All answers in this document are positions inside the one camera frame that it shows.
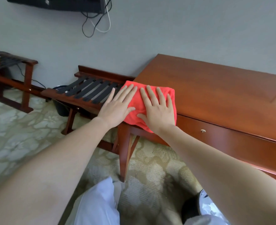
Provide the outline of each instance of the red cloth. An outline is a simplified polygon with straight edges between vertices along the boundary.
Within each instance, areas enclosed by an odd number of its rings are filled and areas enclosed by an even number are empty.
[[[140,83],[137,83],[137,82],[133,82],[133,81],[125,82],[125,85],[127,85],[127,86],[130,86],[131,84],[133,84],[134,86],[137,86],[138,90],[137,90],[136,94],[134,95],[132,101],[129,103],[128,107],[133,106],[133,107],[136,108],[136,110],[134,110],[134,111],[132,111],[131,113],[128,114],[128,116],[125,118],[125,122],[130,124],[130,125],[137,125],[137,126],[143,128],[144,130],[151,133],[152,131],[147,127],[145,122],[141,118],[137,117],[137,114],[140,114],[140,113],[146,115],[146,107],[143,103],[143,99],[142,99],[142,96],[141,96],[141,93],[140,93],[140,88],[144,88],[144,90],[147,93],[146,85],[140,84]],[[173,105],[173,111],[174,111],[174,122],[176,123],[176,108],[175,108],[175,103],[174,103],[174,89],[169,88],[169,87],[160,87],[160,89],[161,89],[161,91],[162,91],[162,93],[165,97],[166,104],[168,104],[167,94],[169,94],[170,97],[171,97],[172,105]],[[159,100],[158,93],[156,92],[156,87],[151,86],[151,90],[155,93],[157,99]]]

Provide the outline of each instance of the wall-mounted tv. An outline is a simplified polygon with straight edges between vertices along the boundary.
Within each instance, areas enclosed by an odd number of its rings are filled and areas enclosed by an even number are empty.
[[[35,6],[44,9],[105,13],[105,0],[7,0],[8,2]]]

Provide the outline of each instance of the floral carpet pattern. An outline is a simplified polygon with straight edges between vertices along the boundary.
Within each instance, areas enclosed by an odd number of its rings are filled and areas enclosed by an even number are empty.
[[[5,97],[17,102],[21,96],[16,89],[5,91]],[[32,96],[30,107],[34,110],[26,114],[0,103],[0,184],[24,162],[64,137],[61,131],[67,117],[58,115],[53,102]],[[87,122],[77,115],[73,128]],[[112,129],[104,140],[113,142],[115,136]],[[119,173],[118,155],[96,148],[60,224],[64,224],[77,196],[108,176],[118,180]],[[201,189],[170,147],[140,138],[118,204],[121,224],[182,224],[183,202]]]

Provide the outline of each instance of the white cable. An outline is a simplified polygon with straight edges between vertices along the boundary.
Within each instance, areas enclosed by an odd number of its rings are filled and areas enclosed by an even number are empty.
[[[109,23],[110,23],[109,29],[106,30],[106,31],[99,30],[99,29],[94,25],[93,21],[90,19],[90,21],[91,21],[92,25],[95,27],[95,29],[98,30],[99,32],[102,32],[102,33],[108,32],[108,31],[110,30],[110,28],[111,28],[111,20],[110,20],[110,15],[109,15],[109,11],[108,11],[108,5],[109,5],[109,3],[107,4],[107,0],[105,0],[105,3],[106,3],[106,5],[107,5],[106,9],[107,9],[107,14],[108,14]]]

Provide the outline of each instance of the wall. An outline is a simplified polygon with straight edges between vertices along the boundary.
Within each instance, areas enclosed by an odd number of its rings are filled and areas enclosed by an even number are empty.
[[[80,13],[0,0],[0,50],[38,60],[33,78],[47,87],[78,64],[136,76],[157,53],[276,74],[276,0],[112,1],[111,30],[89,39]]]

